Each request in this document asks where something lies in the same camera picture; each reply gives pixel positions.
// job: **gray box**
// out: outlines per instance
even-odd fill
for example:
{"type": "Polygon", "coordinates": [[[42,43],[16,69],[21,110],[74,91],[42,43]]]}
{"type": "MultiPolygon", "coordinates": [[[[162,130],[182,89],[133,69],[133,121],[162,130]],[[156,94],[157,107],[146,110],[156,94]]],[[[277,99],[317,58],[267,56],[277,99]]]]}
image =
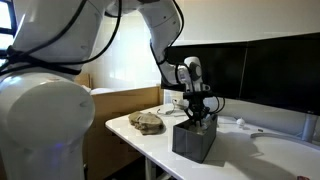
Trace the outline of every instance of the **gray box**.
{"type": "Polygon", "coordinates": [[[190,120],[173,126],[172,151],[192,161],[202,163],[216,138],[218,116],[209,117],[211,125],[203,135],[189,131],[190,120]]]}

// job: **black monitor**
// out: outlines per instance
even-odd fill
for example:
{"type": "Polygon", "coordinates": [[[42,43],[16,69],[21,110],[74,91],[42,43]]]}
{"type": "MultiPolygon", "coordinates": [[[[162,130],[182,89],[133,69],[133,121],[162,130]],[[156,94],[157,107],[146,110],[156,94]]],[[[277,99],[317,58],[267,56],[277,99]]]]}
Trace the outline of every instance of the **black monitor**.
{"type": "Polygon", "coordinates": [[[242,100],[320,115],[320,33],[248,47],[242,100]]]}
{"type": "MultiPolygon", "coordinates": [[[[238,98],[246,54],[246,42],[205,45],[173,46],[168,49],[170,63],[182,63],[187,57],[196,56],[202,66],[203,82],[211,87],[215,96],[238,98]]],[[[184,91],[184,85],[163,89],[184,91]]]]}

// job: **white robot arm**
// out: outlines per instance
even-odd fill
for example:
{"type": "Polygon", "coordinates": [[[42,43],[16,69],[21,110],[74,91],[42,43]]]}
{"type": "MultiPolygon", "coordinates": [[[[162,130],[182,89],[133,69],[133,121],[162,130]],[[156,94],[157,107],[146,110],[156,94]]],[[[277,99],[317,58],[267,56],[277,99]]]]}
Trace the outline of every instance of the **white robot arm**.
{"type": "Polygon", "coordinates": [[[199,60],[187,58],[182,66],[166,61],[166,48],[181,30],[173,0],[31,0],[8,49],[9,61],[0,67],[0,149],[8,180],[84,179],[82,139],[94,103],[72,81],[81,70],[79,62],[91,55],[103,16],[135,10],[150,28],[151,49],[165,82],[186,84],[196,105],[191,109],[195,114],[203,110],[194,97],[210,88],[202,83],[199,60]],[[69,25],[63,36],[43,46],[69,25]]]}

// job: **white table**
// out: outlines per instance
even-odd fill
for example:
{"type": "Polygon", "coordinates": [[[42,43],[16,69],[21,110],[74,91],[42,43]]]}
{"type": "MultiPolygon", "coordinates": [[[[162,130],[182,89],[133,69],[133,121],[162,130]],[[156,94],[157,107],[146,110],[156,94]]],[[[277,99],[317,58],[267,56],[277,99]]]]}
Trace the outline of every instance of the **white table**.
{"type": "MultiPolygon", "coordinates": [[[[156,114],[158,109],[165,112],[172,106],[142,112],[156,114]]],[[[141,135],[130,125],[128,116],[109,120],[106,127],[176,179],[296,179],[301,175],[312,180],[320,179],[319,151],[282,139],[252,139],[250,134],[258,129],[280,133],[248,124],[240,129],[230,117],[218,118],[217,137],[206,160],[202,164],[193,162],[172,152],[172,127],[187,120],[187,116],[160,117],[166,131],[159,135],[141,135]]]]}

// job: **gray container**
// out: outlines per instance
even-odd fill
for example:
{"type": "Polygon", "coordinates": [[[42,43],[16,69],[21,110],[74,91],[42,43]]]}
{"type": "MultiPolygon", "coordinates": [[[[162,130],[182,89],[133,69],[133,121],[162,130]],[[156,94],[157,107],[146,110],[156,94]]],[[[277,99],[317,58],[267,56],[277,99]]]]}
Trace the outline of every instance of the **gray container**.
{"type": "Polygon", "coordinates": [[[202,163],[206,158],[217,133],[217,115],[209,117],[211,125],[203,135],[189,131],[190,120],[173,126],[172,151],[192,161],[202,163]]]}

